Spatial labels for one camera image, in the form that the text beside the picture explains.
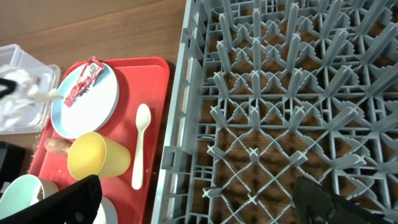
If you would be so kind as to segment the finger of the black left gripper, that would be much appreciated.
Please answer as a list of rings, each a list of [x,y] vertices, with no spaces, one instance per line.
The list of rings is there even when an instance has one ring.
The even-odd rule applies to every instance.
[[[17,87],[17,83],[14,80],[8,80],[5,78],[0,78],[0,84],[4,87],[0,92],[0,98],[10,95]]]

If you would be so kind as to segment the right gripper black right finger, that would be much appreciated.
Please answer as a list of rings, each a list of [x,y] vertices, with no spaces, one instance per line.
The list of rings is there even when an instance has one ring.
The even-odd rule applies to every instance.
[[[389,223],[304,176],[295,181],[293,202],[300,223]]]

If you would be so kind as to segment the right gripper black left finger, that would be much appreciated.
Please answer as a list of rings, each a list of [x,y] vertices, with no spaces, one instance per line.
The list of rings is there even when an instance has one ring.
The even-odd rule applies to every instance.
[[[92,224],[102,200],[100,178],[89,175],[67,188],[1,219],[6,224]]]

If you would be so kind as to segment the white tissue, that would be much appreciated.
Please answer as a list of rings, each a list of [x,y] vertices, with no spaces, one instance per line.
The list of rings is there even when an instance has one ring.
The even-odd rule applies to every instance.
[[[28,71],[1,65],[1,78],[14,80],[17,83],[16,90],[1,98],[1,131],[11,128],[28,112],[28,107],[38,102],[52,102],[64,99],[53,88],[46,93],[41,93],[39,86],[34,83],[34,78]]]

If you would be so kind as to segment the light blue grey bowl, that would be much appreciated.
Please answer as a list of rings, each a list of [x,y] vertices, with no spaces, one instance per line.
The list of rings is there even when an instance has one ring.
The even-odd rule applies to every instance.
[[[118,224],[118,214],[108,198],[102,197],[93,224]]]

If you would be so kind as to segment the yellow plastic cup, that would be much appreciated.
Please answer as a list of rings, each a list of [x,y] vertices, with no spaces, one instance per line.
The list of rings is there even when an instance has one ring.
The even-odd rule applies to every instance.
[[[131,155],[125,146],[97,132],[75,139],[67,156],[68,171],[77,180],[89,175],[116,177],[125,173],[130,163]]]

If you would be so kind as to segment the mint green bowl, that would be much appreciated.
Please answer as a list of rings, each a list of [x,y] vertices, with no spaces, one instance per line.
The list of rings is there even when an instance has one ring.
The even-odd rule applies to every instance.
[[[21,210],[57,193],[57,185],[31,174],[26,174],[14,180],[1,197],[1,219],[11,216]]]

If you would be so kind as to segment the red ketchup packet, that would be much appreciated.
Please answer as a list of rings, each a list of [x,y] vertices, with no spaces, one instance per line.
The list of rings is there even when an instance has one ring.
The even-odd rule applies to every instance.
[[[78,80],[66,97],[64,104],[71,107],[73,102],[82,95],[89,87],[93,86],[100,73],[104,70],[104,65],[92,55],[86,62]]]

